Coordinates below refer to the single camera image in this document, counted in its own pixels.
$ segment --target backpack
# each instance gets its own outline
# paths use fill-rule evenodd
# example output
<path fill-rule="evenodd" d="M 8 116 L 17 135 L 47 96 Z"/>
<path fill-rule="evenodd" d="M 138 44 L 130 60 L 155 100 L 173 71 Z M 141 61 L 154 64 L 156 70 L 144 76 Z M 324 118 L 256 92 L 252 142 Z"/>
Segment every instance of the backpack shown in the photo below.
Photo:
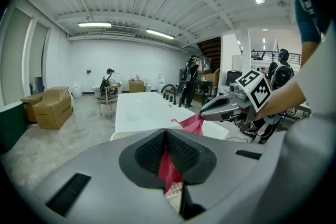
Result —
<path fill-rule="evenodd" d="M 292 77 L 294 71 L 289 65 L 280 65 L 274 71 L 271 79 L 270 88 L 272 91 L 284 86 Z"/>
<path fill-rule="evenodd" d="M 186 64 L 185 69 L 182 71 L 182 75 L 181 75 L 181 81 L 183 82 L 191 82 L 194 79 L 194 76 L 196 75 L 196 72 L 194 73 L 193 76 L 191 76 L 191 68 L 194 66 L 195 64 L 192 64 L 191 66 Z"/>
<path fill-rule="evenodd" d="M 105 87 L 111 86 L 110 79 L 111 76 L 109 76 L 107 79 L 105 79 L 105 76 L 103 77 L 103 80 L 101 81 L 100 85 L 100 92 L 105 92 Z"/>

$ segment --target black vent slot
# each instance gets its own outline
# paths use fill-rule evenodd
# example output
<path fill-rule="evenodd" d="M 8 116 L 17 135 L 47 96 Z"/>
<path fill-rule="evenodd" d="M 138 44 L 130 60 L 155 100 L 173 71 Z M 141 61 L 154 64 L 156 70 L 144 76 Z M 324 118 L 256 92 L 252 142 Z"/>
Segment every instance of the black vent slot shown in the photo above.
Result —
<path fill-rule="evenodd" d="M 135 160 L 142 168 L 159 176 L 164 150 L 164 133 L 161 133 L 135 151 Z"/>
<path fill-rule="evenodd" d="M 52 211 L 65 216 L 83 191 L 91 177 L 83 174 L 75 174 L 46 204 Z"/>
<path fill-rule="evenodd" d="M 121 152 L 119 165 L 126 177 L 139 187 L 164 189 L 159 169 L 165 151 L 165 130 L 150 133 Z"/>
<path fill-rule="evenodd" d="M 207 147 L 198 144 L 178 132 L 168 129 L 167 151 L 184 184 L 201 184 L 216 167 L 216 155 Z"/>
<path fill-rule="evenodd" d="M 261 153 L 256 153 L 256 152 L 251 152 L 251 151 L 243 151 L 243 150 L 237 150 L 236 154 L 240 155 L 240 156 L 250 158 L 250 159 L 257 159 L 257 160 L 259 160 L 260 157 L 262 156 Z"/>

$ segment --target cardboard box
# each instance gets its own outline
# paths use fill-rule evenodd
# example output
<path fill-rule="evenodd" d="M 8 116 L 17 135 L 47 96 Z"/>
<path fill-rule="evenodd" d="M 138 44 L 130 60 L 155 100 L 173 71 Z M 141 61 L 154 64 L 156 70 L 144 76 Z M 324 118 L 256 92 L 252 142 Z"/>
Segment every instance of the cardboard box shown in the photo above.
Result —
<path fill-rule="evenodd" d="M 212 81 L 213 86 L 218 86 L 219 81 L 219 68 L 213 74 L 202 75 L 202 80 Z"/>
<path fill-rule="evenodd" d="M 68 87 L 53 87 L 44 92 L 33 106 L 37 124 L 42 129 L 60 129 L 72 114 Z"/>
<path fill-rule="evenodd" d="M 42 100 L 42 96 L 43 92 L 39 92 L 21 99 L 22 103 L 25 106 L 26 119 L 28 122 L 37 122 L 33 110 L 33 105 L 40 102 Z"/>
<path fill-rule="evenodd" d="M 129 81 L 130 83 L 130 93 L 132 92 L 143 92 L 143 81 Z"/>

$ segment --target white table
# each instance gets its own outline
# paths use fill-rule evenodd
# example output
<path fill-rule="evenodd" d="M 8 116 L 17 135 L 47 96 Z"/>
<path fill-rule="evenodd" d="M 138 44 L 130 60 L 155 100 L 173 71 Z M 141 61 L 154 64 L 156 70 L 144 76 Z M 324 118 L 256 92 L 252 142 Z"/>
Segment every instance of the white table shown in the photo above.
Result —
<path fill-rule="evenodd" d="M 195 113 L 179 108 L 162 98 L 156 92 L 123 93 L 118 95 L 117 112 L 115 117 L 115 133 L 142 132 L 159 128 L 181 128 L 171 119 L 182 121 Z M 204 121 L 203 135 L 224 139 L 228 130 L 209 121 Z"/>

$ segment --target black shirt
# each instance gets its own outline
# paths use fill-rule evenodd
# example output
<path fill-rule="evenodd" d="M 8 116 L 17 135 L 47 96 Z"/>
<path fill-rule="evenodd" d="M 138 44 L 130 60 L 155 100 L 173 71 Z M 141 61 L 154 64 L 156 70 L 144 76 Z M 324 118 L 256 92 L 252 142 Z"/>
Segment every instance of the black shirt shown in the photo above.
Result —
<path fill-rule="evenodd" d="M 199 65 L 193 65 L 190 69 L 191 72 L 191 80 L 188 83 L 194 83 L 197 80 L 197 69 L 198 69 Z"/>

